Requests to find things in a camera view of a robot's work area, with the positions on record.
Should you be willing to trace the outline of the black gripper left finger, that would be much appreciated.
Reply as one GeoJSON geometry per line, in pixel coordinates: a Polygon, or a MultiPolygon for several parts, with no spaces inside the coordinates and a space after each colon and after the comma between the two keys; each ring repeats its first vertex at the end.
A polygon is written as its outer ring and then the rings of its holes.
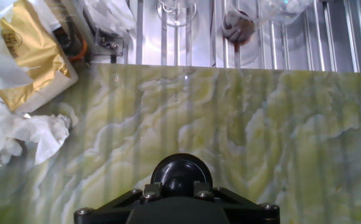
{"type": "Polygon", "coordinates": [[[100,208],[79,208],[73,214],[73,222],[74,224],[126,223],[135,208],[162,199],[161,191],[161,182],[146,184],[144,190],[131,189],[100,208]]]}

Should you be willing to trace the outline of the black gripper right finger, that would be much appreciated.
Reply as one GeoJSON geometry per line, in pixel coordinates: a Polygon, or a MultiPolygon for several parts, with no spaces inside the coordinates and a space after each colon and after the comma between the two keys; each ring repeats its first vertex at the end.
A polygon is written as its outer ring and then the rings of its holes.
{"type": "Polygon", "coordinates": [[[194,182],[193,198],[217,205],[230,223],[280,224],[280,207],[273,203],[256,204],[225,187],[194,182]]]}

